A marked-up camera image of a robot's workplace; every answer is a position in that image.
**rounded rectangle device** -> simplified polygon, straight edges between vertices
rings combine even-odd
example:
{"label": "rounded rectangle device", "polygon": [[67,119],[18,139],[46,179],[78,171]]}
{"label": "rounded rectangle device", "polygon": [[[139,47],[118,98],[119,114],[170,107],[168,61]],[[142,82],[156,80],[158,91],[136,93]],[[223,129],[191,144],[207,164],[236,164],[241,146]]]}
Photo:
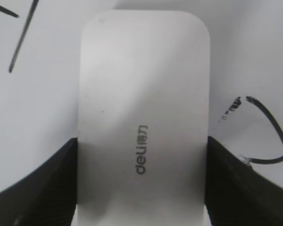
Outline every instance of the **rounded rectangle device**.
{"label": "rounded rectangle device", "polygon": [[112,10],[86,25],[80,226],[202,225],[209,51],[185,12]]}

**white surface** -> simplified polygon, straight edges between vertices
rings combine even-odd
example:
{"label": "white surface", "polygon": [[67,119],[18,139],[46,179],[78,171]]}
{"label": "white surface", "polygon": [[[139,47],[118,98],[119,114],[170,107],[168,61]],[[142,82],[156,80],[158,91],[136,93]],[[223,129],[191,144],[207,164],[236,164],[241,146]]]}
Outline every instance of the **white surface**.
{"label": "white surface", "polygon": [[[110,8],[182,10],[199,17],[211,36],[210,127],[238,95],[262,100],[283,127],[283,0],[40,1],[12,75],[8,65],[31,1],[0,4],[20,15],[0,13],[0,191],[76,136],[81,30]],[[233,137],[237,153],[246,144],[249,150],[274,153],[271,147],[277,146],[281,152],[276,136],[262,137],[262,148],[260,139],[246,137],[254,120],[266,119],[251,104],[240,110],[227,122],[229,129],[224,125],[215,133],[219,140]],[[260,131],[264,136],[267,129]],[[244,142],[234,139],[240,134]],[[283,186],[283,163],[256,167]]]}
{"label": "white surface", "polygon": [[110,10],[87,24],[79,225],[203,224],[209,50],[185,12]]}

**deli logo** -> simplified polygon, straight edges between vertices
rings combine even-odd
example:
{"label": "deli logo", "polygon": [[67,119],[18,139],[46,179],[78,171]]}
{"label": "deli logo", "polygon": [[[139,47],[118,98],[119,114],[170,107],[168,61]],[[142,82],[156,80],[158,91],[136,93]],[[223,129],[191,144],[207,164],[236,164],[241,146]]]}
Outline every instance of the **deli logo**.
{"label": "deli logo", "polygon": [[137,152],[136,152],[136,172],[139,175],[143,175],[146,172],[145,163],[146,163],[146,153],[147,153],[147,134],[148,126],[139,126],[138,136],[137,136]]}

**black line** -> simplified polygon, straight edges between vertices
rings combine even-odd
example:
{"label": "black line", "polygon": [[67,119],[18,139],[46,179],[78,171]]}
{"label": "black line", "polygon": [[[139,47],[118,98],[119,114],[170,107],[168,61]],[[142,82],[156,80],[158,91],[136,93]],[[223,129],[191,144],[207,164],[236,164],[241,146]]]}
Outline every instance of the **black line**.
{"label": "black line", "polygon": [[29,10],[29,13],[28,13],[28,16],[27,16],[27,19],[26,19],[26,23],[25,23],[25,25],[24,25],[24,29],[23,29],[23,31],[22,31],[20,40],[19,40],[19,42],[18,42],[18,45],[17,45],[17,47],[16,47],[16,50],[15,50],[15,52],[14,52],[13,58],[12,58],[12,60],[11,60],[11,63],[10,63],[9,69],[8,69],[9,73],[11,73],[11,72],[13,71],[13,69],[14,69],[15,62],[16,62],[16,60],[17,60],[19,51],[20,51],[20,49],[21,49],[22,43],[23,43],[24,38],[25,38],[25,35],[26,35],[26,33],[27,33],[29,24],[30,24],[30,22],[31,22],[31,20],[32,20],[33,14],[34,14],[34,12],[35,12],[35,10],[36,10],[36,8],[37,8],[38,2],[39,2],[39,0],[33,0],[32,6],[31,6],[31,8],[30,8],[30,10]]}
{"label": "black line", "polygon": [[4,8],[3,6],[0,6],[0,12],[1,12],[1,13],[5,13],[5,14],[10,15],[10,16],[13,16],[13,17],[15,17],[15,18],[18,18],[18,17],[19,17],[18,14],[14,13],[13,11],[10,11],[10,10],[7,9],[7,8]]}
{"label": "black line", "polygon": [[[268,120],[272,123],[274,129],[276,130],[279,138],[281,139],[281,142],[283,144],[283,131],[281,129],[281,127],[279,126],[277,120],[273,117],[273,115],[270,113],[270,111],[257,99],[247,96],[246,100],[250,103],[252,103],[253,105],[255,105],[257,108],[259,108],[261,110],[261,112],[268,118]],[[276,158],[276,159],[268,159],[268,160],[264,160],[264,159],[253,159],[250,158],[250,161],[252,163],[255,164],[276,164],[276,163],[280,163],[283,162],[283,156]]]}
{"label": "black line", "polygon": [[236,111],[236,109],[241,105],[241,97],[237,97],[232,105],[227,109],[227,111],[221,116],[218,122],[221,122],[220,120],[227,120],[229,117],[230,112]]}

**white background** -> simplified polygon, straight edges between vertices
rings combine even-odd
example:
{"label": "white background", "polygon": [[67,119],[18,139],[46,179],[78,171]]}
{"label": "white background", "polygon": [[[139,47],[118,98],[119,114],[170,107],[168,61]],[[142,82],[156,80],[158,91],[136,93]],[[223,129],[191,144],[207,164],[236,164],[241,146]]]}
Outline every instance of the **white background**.
{"label": "white background", "polygon": [[[77,136],[81,30],[111,8],[183,10],[202,19],[211,36],[210,134],[235,154],[282,154],[272,126],[251,104],[217,121],[237,96],[252,95],[283,129],[283,0],[41,0],[12,74],[31,1],[0,4],[20,15],[0,12],[0,191]],[[254,169],[283,187],[283,163]]]}

